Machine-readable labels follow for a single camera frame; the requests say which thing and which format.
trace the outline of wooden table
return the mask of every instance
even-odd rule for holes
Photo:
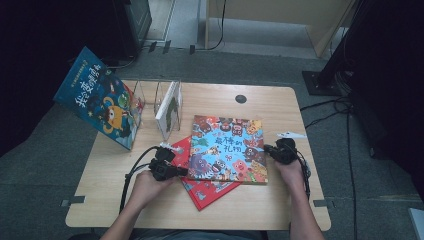
[[[345,19],[352,17],[354,3],[355,0],[231,0],[226,2],[225,19],[306,25],[315,53],[322,57]],[[209,18],[222,18],[223,6],[224,0],[206,2],[205,48],[209,42]]]
[[[136,82],[126,83],[132,87]],[[109,227],[118,216],[124,175],[146,149],[158,146],[162,141],[151,104],[154,102],[157,84],[141,82],[141,85],[150,104],[146,104],[143,110],[143,125],[137,133],[133,150],[124,149],[103,134],[97,135],[75,193],[75,196],[85,196],[85,202],[70,206],[66,217],[68,226]],[[306,133],[295,92],[288,87],[183,83],[182,94],[182,125],[180,131],[172,132],[170,143],[190,136],[195,114],[261,119],[265,143],[270,145],[275,145],[277,133]],[[235,101],[239,94],[247,97],[246,103],[239,104]],[[324,196],[308,139],[296,139],[296,146],[311,167],[312,176],[309,182],[312,210],[321,229],[328,230],[331,221],[327,207],[315,207],[313,203],[314,200],[323,200]],[[154,151],[141,163],[150,162],[153,156]],[[267,185],[241,185],[200,212],[183,185],[173,184],[141,212],[135,226],[166,229],[287,230],[290,222],[289,195],[273,161],[268,157]]]

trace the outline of colorful book cover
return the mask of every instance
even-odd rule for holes
[[[191,148],[191,136],[172,145],[179,148],[180,151],[174,151],[175,158],[172,161],[174,166],[188,168]],[[181,182],[193,200],[194,205],[200,211],[211,203],[224,196],[241,183],[239,182],[220,182],[211,180],[192,180],[182,177]]]
[[[262,122],[194,116],[189,178],[267,183]]]
[[[156,113],[156,121],[162,133],[163,140],[168,140],[176,123],[179,124],[179,114],[182,102],[180,82],[173,81]]]
[[[125,148],[132,148],[144,103],[87,47],[54,100]]]

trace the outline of red book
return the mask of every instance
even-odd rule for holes
[[[175,158],[172,164],[188,168],[190,165],[191,136],[172,144],[172,147],[180,149],[179,151],[173,151]],[[199,211],[242,184],[241,182],[194,180],[187,177],[182,177],[181,182]]]

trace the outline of book title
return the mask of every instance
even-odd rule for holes
[[[217,137],[215,143],[224,147],[225,152],[242,152],[243,142],[232,137]]]
[[[88,65],[87,61],[84,60],[83,66],[81,67],[81,69],[83,67],[87,66],[87,65]],[[100,65],[94,64],[92,67],[90,67],[88,69],[88,72],[89,72],[89,74],[88,74],[88,81],[87,82],[85,82],[85,81],[81,81],[80,82],[80,84],[81,84],[80,87],[81,87],[82,91],[75,98],[75,103],[79,107],[86,108],[86,106],[87,106],[86,104],[87,104],[88,98],[91,95],[91,91],[93,91],[94,85],[97,83],[97,80],[99,79],[99,71],[100,71],[100,69],[101,69],[101,66]]]

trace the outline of hand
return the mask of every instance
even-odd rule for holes
[[[281,164],[275,161],[275,166],[280,171],[283,181],[292,189],[304,190],[304,179],[302,167],[299,161],[295,160],[288,165]]]
[[[174,177],[165,181],[156,181],[152,172],[145,170],[137,174],[133,190],[127,205],[132,205],[141,211],[149,202],[155,199],[160,192],[174,183]]]

